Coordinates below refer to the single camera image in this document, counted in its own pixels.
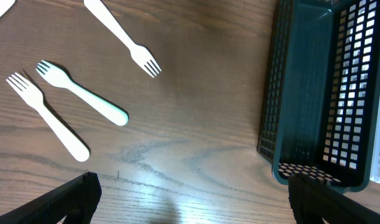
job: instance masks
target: wooden table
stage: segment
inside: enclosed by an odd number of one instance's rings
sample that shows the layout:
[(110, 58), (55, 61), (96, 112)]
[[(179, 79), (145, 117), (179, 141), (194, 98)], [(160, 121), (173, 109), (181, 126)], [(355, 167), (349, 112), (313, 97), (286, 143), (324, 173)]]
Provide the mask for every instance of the wooden table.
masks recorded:
[[(0, 19), (0, 215), (84, 173), (94, 223), (294, 223), (287, 186), (256, 152), (275, 1), (105, 0), (163, 69), (153, 79), (82, 0), (18, 0)], [(65, 66), (123, 107), (115, 126), (35, 72)], [(25, 70), (91, 147), (77, 162), (7, 85)], [(380, 213), (380, 185), (346, 194)]]

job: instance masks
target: table surface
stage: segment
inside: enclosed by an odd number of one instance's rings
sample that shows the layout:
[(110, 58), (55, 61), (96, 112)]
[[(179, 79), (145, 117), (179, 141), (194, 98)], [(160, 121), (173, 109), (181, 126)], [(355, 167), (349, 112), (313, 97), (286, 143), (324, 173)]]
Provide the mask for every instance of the table surface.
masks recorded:
[[(105, 0), (154, 54), (148, 76), (82, 0), (18, 0), (0, 19), (0, 215), (84, 173), (93, 223), (294, 223), (288, 188), (256, 152), (271, 0)], [(115, 126), (36, 72), (50, 60), (128, 111)], [(26, 71), (91, 148), (77, 162), (5, 78)], [(380, 185), (345, 194), (380, 213)]]

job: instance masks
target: basket grid holes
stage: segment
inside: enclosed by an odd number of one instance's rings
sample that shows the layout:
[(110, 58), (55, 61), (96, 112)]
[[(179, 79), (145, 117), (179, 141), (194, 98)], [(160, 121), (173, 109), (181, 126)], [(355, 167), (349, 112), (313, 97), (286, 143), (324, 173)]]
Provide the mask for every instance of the basket grid holes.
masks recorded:
[(279, 21), (275, 27), (277, 37), (273, 49), (271, 70), (269, 71), (269, 84), (267, 94), (266, 112), (261, 131), (260, 152), (272, 159), (275, 151), (275, 141), (279, 122), (279, 104), (281, 98), (282, 78), (284, 73), (285, 46), (288, 43), (289, 22), (291, 6), (287, 0), (280, 1)]
[(332, 175), (325, 173), (324, 171), (318, 169), (317, 167), (303, 166), (298, 164), (287, 164), (279, 163), (278, 171), (288, 179), (291, 175), (294, 174), (304, 174), (309, 176), (311, 179), (320, 180), (320, 181), (329, 181), (340, 183), (341, 180), (334, 178)]
[(376, 0), (341, 12), (323, 161), (357, 169)]

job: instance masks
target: fork handle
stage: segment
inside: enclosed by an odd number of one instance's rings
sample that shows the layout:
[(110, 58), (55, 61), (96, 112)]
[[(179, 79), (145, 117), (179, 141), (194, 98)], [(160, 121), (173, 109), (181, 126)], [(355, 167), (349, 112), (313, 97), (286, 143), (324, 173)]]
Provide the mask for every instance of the fork handle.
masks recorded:
[(135, 45), (125, 30), (119, 25), (107, 6), (101, 0), (85, 0), (85, 6), (97, 17), (112, 33), (115, 34), (129, 50)]
[(37, 111), (77, 161), (85, 162), (89, 159), (90, 151), (85, 144), (62, 124), (46, 106), (42, 105)]
[(76, 83), (72, 83), (68, 87), (70, 91), (79, 96), (82, 100), (87, 102), (96, 111), (100, 112), (104, 117), (112, 121), (118, 126), (124, 126), (129, 120), (129, 116), (125, 111), (107, 102), (106, 100), (92, 94)]

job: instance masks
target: basket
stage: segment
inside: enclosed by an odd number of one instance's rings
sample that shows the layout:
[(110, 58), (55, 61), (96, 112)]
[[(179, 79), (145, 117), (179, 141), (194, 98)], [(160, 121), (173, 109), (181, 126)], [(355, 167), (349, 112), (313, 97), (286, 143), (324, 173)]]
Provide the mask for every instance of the basket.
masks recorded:
[(371, 171), (380, 94), (380, 0), (280, 0), (257, 151), (276, 180), (339, 192)]

